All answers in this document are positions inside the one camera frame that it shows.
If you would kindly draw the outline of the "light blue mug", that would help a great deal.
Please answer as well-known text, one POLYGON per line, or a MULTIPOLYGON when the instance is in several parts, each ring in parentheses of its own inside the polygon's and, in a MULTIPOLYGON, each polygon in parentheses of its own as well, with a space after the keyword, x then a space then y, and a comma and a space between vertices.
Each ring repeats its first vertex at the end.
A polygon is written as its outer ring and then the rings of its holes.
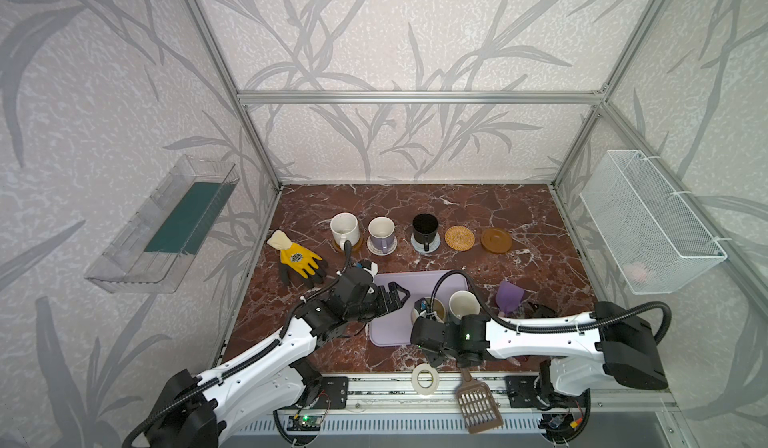
POLYGON ((455 323, 459 323, 465 316, 481 313, 481 306, 477 297, 469 291, 453 293, 449 298, 448 309, 450 319, 455 323))

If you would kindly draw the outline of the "beige mug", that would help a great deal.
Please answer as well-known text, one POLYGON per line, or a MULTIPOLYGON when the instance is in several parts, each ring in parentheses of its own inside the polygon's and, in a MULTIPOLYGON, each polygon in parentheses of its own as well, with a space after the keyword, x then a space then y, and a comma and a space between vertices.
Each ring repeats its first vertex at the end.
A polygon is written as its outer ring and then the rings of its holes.
POLYGON ((427 318, 444 323, 446 321, 446 311, 442 302, 435 299, 430 301, 429 297, 417 299, 411 311, 410 320, 414 324, 418 318, 427 318))

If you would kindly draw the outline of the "white speckled mug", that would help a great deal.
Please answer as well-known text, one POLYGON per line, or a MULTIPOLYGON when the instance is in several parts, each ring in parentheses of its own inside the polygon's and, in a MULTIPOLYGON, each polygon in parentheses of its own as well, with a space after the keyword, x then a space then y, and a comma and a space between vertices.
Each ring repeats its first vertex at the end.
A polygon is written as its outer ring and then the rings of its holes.
POLYGON ((347 242, 350 243, 352 248, 361 239, 358 218, 352 213, 343 212, 336 214, 330 221, 330 229, 333 240, 342 245, 343 248, 347 242))

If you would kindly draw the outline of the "purple mug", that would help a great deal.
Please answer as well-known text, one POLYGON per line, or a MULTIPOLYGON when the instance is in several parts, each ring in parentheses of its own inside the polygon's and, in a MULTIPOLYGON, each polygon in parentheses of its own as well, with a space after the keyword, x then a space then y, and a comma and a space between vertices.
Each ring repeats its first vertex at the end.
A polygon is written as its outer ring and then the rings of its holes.
POLYGON ((388 217, 376 217, 368 225, 369 238, 381 250, 386 250, 396 239, 395 224, 388 217))

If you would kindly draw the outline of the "grey woven round coaster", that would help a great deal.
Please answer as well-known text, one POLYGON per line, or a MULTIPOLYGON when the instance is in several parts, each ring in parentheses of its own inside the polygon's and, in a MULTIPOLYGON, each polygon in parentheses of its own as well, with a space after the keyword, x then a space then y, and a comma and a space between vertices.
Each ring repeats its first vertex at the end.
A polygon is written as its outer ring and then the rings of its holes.
POLYGON ((429 243, 429 248, 425 249, 423 243, 419 243, 414 235, 411 235, 410 238, 411 246, 421 255, 431 255, 432 253, 435 253, 441 243, 441 238, 439 234, 436 234, 434 239, 429 243))

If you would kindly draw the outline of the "black mug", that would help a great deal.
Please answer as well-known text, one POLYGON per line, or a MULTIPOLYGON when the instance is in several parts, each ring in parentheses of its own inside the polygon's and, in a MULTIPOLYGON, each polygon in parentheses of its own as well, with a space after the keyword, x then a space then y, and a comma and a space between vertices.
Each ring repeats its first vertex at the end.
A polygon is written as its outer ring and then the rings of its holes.
POLYGON ((438 234, 439 221, 429 213, 420 213, 413 218, 413 235, 419 243, 424 244, 424 248, 429 248, 429 243, 438 234))

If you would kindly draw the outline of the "multicolour woven round coaster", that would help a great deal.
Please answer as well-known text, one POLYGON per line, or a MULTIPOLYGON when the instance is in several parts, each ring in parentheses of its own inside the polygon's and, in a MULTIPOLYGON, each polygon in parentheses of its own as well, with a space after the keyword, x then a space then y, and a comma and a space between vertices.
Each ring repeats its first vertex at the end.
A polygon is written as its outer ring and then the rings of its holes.
POLYGON ((391 245, 389 245, 386 250, 379 249, 373 243, 372 239, 368 239, 367 242, 366 242, 366 245, 367 245, 367 249, 369 250, 369 252, 372 255, 375 255, 375 256, 388 256, 388 255, 391 255, 391 254, 393 254, 395 252, 395 250, 397 249, 398 243, 397 243, 397 240, 394 240, 394 242, 391 245))

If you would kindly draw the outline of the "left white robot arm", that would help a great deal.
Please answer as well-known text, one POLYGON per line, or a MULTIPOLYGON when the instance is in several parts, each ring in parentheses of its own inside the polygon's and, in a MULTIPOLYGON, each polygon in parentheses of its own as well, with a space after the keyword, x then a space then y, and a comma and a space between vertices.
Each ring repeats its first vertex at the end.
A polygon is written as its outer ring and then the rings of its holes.
POLYGON ((171 377, 148 417, 124 440, 152 447, 218 447, 255 419, 283 408, 331 404, 309 356, 341 338, 353 322, 368 323, 402 308, 410 293, 374 281, 369 262, 347 267, 325 288, 302 298, 284 325, 241 355, 199 375, 171 377))

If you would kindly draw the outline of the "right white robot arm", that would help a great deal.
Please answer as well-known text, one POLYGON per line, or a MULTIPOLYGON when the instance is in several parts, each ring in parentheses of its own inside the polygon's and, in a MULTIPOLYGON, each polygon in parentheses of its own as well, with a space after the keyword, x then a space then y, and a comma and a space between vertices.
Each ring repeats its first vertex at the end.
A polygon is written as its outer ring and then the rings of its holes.
POLYGON ((670 307, 660 301, 629 309, 599 302, 591 312, 562 318, 512 320, 477 314, 459 323, 441 323, 420 317, 410 342, 434 367, 447 358, 463 369, 489 360, 549 357, 540 372, 540 387, 547 393, 575 397, 613 382, 659 391, 668 388, 668 381, 658 345, 671 321, 670 307))

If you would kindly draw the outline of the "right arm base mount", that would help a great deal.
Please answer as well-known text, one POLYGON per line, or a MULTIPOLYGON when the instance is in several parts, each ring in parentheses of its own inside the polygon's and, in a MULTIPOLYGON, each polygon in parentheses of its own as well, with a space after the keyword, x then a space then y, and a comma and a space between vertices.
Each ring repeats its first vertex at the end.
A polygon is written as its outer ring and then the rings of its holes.
POLYGON ((591 393, 578 396, 564 395, 554 390, 550 375, 508 375, 504 377, 506 395, 511 408, 532 408, 539 411, 575 408, 587 411, 591 407, 591 393))

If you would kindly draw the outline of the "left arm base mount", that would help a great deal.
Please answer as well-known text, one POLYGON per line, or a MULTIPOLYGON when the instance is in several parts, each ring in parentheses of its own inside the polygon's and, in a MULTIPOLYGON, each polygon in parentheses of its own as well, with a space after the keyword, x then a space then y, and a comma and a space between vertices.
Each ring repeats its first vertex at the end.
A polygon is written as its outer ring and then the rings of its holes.
POLYGON ((301 408, 340 410, 347 406, 349 378, 321 376, 310 380, 296 405, 301 408))

